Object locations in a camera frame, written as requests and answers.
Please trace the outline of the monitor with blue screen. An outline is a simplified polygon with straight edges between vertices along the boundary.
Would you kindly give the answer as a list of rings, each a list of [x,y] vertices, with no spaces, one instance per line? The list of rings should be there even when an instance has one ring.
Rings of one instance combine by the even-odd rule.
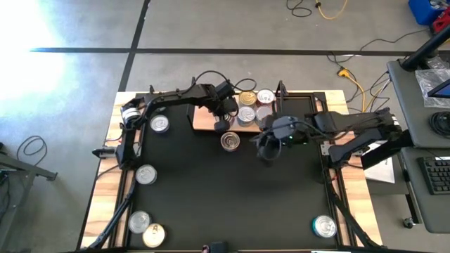
[[[428,97],[433,98],[450,98],[450,79],[442,82],[427,93]]]

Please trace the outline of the silver-lid can blue label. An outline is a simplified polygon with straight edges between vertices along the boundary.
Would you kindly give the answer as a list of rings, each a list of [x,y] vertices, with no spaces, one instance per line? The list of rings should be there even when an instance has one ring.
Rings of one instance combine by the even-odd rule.
[[[169,120],[164,115],[156,115],[150,120],[150,127],[156,133],[164,133],[169,129]]]

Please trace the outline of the black pole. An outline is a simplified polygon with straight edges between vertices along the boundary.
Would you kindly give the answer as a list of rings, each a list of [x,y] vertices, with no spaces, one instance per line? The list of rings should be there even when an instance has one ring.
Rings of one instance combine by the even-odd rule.
[[[430,38],[417,51],[410,55],[410,57],[401,64],[401,67],[407,71],[415,70],[426,56],[435,51],[447,39],[450,39],[450,32],[445,32],[442,30],[439,34],[436,34],[434,37]]]

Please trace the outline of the silver-lid can teal label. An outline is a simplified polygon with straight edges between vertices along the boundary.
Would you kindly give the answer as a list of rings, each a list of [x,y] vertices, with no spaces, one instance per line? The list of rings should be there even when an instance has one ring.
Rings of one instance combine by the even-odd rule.
[[[336,222],[327,215],[320,215],[312,221],[312,230],[320,238],[332,238],[338,229]]]
[[[149,164],[142,165],[136,170],[135,173],[137,182],[143,185],[153,184],[156,181],[157,176],[157,170]]]
[[[254,122],[255,111],[251,107],[243,106],[239,108],[237,118],[239,125],[247,127]]]

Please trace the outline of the gold-lid can olive label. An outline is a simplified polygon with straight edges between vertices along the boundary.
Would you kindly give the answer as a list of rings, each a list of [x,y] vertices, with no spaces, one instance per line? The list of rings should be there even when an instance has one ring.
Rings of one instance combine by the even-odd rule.
[[[257,102],[257,94],[254,91],[241,91],[238,95],[239,106],[253,108]]]

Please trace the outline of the red box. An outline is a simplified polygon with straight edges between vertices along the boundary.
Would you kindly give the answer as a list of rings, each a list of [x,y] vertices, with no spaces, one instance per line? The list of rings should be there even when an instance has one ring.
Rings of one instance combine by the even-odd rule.
[[[442,16],[442,17],[436,19],[432,23],[430,30],[433,34],[437,34],[437,33],[441,32],[448,25],[450,25],[450,16],[445,15],[445,16]]]

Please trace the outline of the black diagonal frame strut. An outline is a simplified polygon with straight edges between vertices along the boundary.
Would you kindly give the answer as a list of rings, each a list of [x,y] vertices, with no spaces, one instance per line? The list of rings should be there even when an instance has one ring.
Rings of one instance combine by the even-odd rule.
[[[330,200],[340,210],[340,212],[345,218],[345,221],[348,223],[349,227],[354,231],[358,239],[363,244],[364,248],[384,249],[382,245],[379,245],[375,241],[371,240],[368,234],[362,229],[362,227],[360,227],[356,219],[352,216],[351,212],[348,210],[348,208],[346,208],[344,202],[335,192],[332,182],[326,181],[325,185]]]
[[[129,192],[127,193],[125,199],[122,201],[120,206],[113,214],[111,220],[108,222],[105,229],[99,234],[96,240],[86,248],[87,251],[101,249],[104,246],[106,240],[110,237],[111,233],[113,232],[113,229],[117,226],[120,218],[124,214],[124,211],[130,205],[130,201],[133,197],[133,194],[134,194],[134,187],[132,186]]]

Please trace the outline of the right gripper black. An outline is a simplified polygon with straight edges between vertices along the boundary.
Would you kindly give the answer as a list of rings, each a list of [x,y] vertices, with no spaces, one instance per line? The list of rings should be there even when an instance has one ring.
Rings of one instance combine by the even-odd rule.
[[[282,146],[308,142],[306,126],[298,118],[269,115],[263,119],[262,137],[257,141],[257,156],[265,161],[276,160],[280,156]]]

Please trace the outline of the person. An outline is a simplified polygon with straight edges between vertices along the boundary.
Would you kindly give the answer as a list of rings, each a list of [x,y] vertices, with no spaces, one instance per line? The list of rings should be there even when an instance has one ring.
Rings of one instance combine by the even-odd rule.
[[[211,242],[206,244],[210,248],[210,253],[229,253],[229,244],[226,241]]]

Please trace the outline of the black table mat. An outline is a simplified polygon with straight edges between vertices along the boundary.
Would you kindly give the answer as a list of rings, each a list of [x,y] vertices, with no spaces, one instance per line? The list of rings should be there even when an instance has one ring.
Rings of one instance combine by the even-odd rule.
[[[161,249],[199,250],[219,241],[233,251],[336,246],[311,229],[314,218],[330,212],[316,143],[285,147],[266,165],[250,134],[228,152],[218,133],[192,129],[186,105],[164,115],[167,132],[143,134],[142,160],[157,179],[137,184],[132,202],[167,231]]]

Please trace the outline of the grey desk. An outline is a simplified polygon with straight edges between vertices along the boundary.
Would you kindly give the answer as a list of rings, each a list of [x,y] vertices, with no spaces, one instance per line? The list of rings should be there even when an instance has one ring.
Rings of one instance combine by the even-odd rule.
[[[450,149],[402,148],[401,164],[416,201],[418,218],[430,233],[450,234],[450,195],[431,195],[418,165],[419,157],[450,157]]]
[[[428,120],[433,114],[445,112],[447,109],[426,108],[415,73],[404,70],[398,60],[389,61],[387,71],[390,74],[413,144],[418,148],[450,148],[450,138],[436,134],[428,124]]]

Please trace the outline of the silver-lid can red label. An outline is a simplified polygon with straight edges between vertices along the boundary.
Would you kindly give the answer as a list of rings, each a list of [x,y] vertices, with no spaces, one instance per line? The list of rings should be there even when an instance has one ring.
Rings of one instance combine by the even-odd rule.
[[[259,105],[269,105],[275,100],[275,93],[270,89],[261,89],[257,92],[257,103]]]

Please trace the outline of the wooden shelf black metal frame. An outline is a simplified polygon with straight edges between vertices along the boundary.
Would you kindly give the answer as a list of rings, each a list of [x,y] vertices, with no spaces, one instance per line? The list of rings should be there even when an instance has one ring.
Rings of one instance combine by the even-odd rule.
[[[234,116],[234,122],[230,125],[229,131],[248,133],[259,132],[259,126],[256,121],[249,126],[241,126],[238,123],[236,113],[232,112],[231,115]],[[199,131],[214,131],[214,123],[219,120],[219,118],[210,113],[206,107],[199,108],[198,106],[194,107],[193,112],[188,113],[188,118],[192,122],[193,129]]]

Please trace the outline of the white paper sheet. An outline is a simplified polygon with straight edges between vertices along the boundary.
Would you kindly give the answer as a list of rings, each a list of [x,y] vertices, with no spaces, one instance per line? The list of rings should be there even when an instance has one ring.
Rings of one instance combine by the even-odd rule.
[[[395,183],[392,158],[389,157],[364,170],[366,179],[384,183]]]

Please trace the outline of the silver-lid can green label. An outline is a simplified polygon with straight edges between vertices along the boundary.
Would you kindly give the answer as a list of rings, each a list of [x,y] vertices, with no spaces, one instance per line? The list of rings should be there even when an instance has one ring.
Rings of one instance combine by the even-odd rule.
[[[261,106],[255,110],[255,120],[256,122],[261,122],[266,116],[272,114],[272,109],[270,106]]]

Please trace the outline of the grey metal stand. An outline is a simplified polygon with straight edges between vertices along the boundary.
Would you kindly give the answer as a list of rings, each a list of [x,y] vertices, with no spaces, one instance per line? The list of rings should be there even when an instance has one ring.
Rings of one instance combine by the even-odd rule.
[[[0,142],[0,187],[6,185],[4,197],[6,202],[0,201],[3,205],[0,214],[12,212],[26,201],[34,179],[43,177],[47,181],[54,181],[58,173],[43,169],[38,164],[29,164],[16,157],[11,157],[6,153],[4,144]]]

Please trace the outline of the blue bin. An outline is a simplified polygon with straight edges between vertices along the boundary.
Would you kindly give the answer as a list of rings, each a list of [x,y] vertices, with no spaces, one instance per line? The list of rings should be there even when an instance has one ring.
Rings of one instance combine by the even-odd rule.
[[[419,25],[431,25],[445,10],[440,0],[409,0],[409,8]]]

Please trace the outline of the black keyboard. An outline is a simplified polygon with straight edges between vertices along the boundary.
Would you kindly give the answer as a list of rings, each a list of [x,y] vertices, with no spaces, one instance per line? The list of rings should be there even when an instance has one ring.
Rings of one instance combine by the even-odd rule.
[[[417,159],[431,195],[450,195],[450,157]]]

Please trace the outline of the clear plastic bag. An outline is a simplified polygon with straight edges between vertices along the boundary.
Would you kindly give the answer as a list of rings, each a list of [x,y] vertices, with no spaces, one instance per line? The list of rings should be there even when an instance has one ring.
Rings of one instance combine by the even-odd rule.
[[[450,98],[428,97],[428,91],[450,79],[450,69],[416,70],[415,75],[426,108],[450,109]]]

